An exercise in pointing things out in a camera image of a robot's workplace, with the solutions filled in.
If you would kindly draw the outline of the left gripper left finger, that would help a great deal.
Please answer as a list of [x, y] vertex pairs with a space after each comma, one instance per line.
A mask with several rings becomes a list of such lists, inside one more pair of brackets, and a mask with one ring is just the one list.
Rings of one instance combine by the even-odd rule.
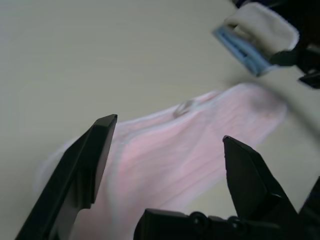
[[95, 203], [118, 120], [97, 119], [62, 155], [18, 240], [67, 240], [78, 213]]

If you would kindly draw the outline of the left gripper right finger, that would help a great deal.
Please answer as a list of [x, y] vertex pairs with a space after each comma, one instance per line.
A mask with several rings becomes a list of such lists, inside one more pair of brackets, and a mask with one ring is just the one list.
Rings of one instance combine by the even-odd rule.
[[240, 218], [286, 222], [298, 214], [262, 156], [230, 136], [223, 138], [226, 179]]

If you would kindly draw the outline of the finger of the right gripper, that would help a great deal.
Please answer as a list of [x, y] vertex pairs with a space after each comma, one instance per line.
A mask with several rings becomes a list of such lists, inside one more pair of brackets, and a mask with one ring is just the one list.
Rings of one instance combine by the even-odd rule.
[[313, 73], [308, 73], [298, 79], [301, 83], [311, 87], [320, 88], [320, 72], [316, 71]]
[[304, 49], [283, 50], [273, 54], [269, 63], [280, 67], [297, 66], [300, 62], [300, 58], [304, 52]]

